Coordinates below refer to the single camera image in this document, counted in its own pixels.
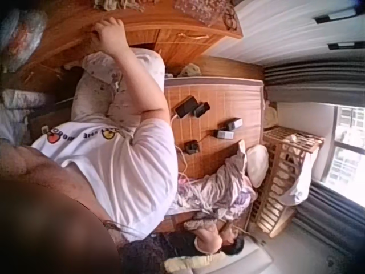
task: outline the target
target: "hand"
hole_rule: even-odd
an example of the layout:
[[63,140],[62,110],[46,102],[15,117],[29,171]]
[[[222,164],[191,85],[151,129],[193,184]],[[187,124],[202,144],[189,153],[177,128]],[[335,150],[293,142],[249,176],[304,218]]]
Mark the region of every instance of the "hand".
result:
[[102,20],[95,24],[95,30],[99,34],[102,50],[111,57],[115,58],[129,49],[122,20],[113,17],[108,21]]

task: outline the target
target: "person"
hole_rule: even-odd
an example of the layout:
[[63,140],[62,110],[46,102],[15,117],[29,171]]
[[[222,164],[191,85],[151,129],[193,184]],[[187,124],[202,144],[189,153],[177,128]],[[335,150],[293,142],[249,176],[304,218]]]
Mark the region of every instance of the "person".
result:
[[119,19],[102,20],[95,30],[106,55],[84,60],[72,121],[31,147],[3,139],[0,180],[76,200],[108,228],[123,254],[164,219],[177,189],[177,156],[161,57],[130,49]]
[[185,222],[184,228],[182,232],[152,235],[166,258],[206,256],[220,251],[236,255],[245,245],[244,236],[238,234],[232,222],[217,224],[216,219],[198,219]]

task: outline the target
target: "curtain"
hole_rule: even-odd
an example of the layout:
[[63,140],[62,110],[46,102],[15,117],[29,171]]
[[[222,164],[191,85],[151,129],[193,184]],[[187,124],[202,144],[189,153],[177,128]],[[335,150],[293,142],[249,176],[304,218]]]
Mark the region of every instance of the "curtain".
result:
[[268,99],[365,107],[365,62],[294,63],[265,69]]
[[345,255],[364,244],[365,208],[315,181],[293,222]]

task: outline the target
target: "window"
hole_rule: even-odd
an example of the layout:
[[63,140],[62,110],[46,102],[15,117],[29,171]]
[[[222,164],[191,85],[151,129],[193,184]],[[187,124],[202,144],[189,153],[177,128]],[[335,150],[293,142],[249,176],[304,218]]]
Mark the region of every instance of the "window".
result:
[[337,107],[333,136],[322,181],[365,206],[365,108]]

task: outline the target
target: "smartphone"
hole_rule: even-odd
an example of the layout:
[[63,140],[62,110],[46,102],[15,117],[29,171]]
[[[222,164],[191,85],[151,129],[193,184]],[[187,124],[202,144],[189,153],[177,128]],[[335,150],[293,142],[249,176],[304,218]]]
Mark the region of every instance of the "smartphone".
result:
[[181,119],[194,111],[198,106],[199,104],[196,101],[195,97],[189,96],[186,100],[184,100],[180,105],[175,108],[175,113]]

